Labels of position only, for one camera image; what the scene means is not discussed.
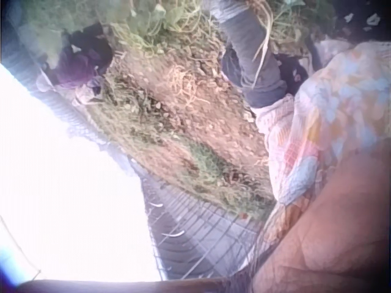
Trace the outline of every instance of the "colorful patterned cloth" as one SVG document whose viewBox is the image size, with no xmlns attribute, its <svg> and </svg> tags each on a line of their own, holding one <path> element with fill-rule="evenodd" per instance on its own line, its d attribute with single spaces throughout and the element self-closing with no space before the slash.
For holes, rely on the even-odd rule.
<svg viewBox="0 0 391 293">
<path fill-rule="evenodd" d="M 277 200 L 261 250 L 297 222 L 342 159 L 387 137 L 390 63 L 390 43 L 362 43 L 337 54 L 295 97 L 253 109 Z"/>
</svg>

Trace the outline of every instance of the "person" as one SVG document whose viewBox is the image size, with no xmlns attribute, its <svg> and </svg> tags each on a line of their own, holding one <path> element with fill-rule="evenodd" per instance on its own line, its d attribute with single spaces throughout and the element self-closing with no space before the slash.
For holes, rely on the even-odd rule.
<svg viewBox="0 0 391 293">
<path fill-rule="evenodd" d="M 112 49 L 103 38 L 103 28 L 100 23 L 89 26 L 82 31 L 69 34 L 62 32 L 62 50 L 59 61 L 54 69 L 45 64 L 37 79 L 37 88 L 41 92 L 55 89 L 92 89 L 93 95 L 101 92 L 102 75 L 112 61 Z M 72 46 L 80 49 L 74 52 Z"/>
</svg>

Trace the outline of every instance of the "dark clothing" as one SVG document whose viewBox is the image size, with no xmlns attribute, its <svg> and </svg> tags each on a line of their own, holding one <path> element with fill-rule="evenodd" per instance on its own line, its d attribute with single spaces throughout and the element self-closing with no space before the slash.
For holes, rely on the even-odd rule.
<svg viewBox="0 0 391 293">
<path fill-rule="evenodd" d="M 96 30 L 97 26 L 101 27 L 95 24 L 83 32 L 76 31 L 68 36 L 68 42 L 64 42 L 57 67 L 52 70 L 54 83 L 59 87 L 75 89 L 87 83 L 90 87 L 99 87 L 93 80 L 106 72 L 112 60 L 112 49 L 107 40 L 96 38 L 97 34 L 103 33 Z M 81 51 L 73 52 L 72 45 Z"/>
<path fill-rule="evenodd" d="M 240 78 L 239 87 L 250 107 L 262 108 L 282 99 L 286 94 L 287 84 L 281 79 L 278 63 L 270 50 L 266 53 L 255 87 L 251 88 L 261 62 L 262 52 L 254 61 L 252 59 L 266 37 L 265 29 L 254 12 L 250 9 L 241 12 L 223 22 L 221 29 L 233 48 L 233 52 L 229 52 L 230 57 L 223 57 L 223 72 L 236 85 Z"/>
</svg>

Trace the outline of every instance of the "dry grass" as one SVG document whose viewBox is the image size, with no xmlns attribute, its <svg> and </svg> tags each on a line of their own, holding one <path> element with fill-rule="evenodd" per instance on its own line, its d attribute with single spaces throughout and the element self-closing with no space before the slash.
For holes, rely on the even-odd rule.
<svg viewBox="0 0 391 293">
<path fill-rule="evenodd" d="M 249 123 L 240 93 L 222 79 L 224 36 L 199 0 L 48 1 L 25 4 L 53 62 L 59 48 L 51 44 L 60 43 L 62 28 L 100 20 L 114 31 L 110 41 L 117 54 L 106 75 L 105 103 L 85 109 L 111 140 L 195 196 L 257 217 L 267 214 L 273 200 L 263 138 Z M 270 44 L 278 41 L 280 50 L 289 51 L 293 42 L 296 52 L 294 34 L 308 23 L 302 17 L 307 12 L 279 1 L 270 3 Z M 250 2 L 264 21 L 261 1 Z"/>
</svg>

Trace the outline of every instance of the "grass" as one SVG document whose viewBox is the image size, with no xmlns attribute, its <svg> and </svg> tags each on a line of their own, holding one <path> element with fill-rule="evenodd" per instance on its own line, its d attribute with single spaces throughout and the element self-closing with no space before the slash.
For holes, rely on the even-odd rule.
<svg viewBox="0 0 391 293">
<path fill-rule="evenodd" d="M 271 46 L 296 54 L 324 0 L 270 2 Z M 260 1 L 250 4 L 261 21 Z M 54 65 L 61 29 L 100 21 L 114 31 L 105 103 L 85 114 L 141 165 L 194 196 L 263 217 L 273 199 L 267 154 L 240 94 L 223 81 L 224 36 L 200 0 L 24 0 L 26 19 Z"/>
</svg>

